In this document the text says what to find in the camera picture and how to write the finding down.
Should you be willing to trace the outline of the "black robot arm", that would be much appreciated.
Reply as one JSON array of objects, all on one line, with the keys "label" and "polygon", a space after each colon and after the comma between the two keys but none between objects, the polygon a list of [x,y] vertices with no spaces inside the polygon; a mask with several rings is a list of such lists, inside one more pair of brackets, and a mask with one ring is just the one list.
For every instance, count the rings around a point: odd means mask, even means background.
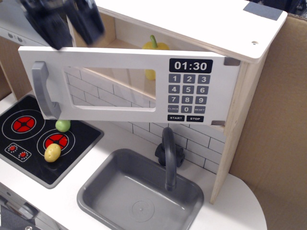
[{"label": "black robot arm", "polygon": [[103,21],[94,0],[22,0],[24,15],[34,30],[56,50],[72,43],[68,17],[88,45],[105,34]]}]

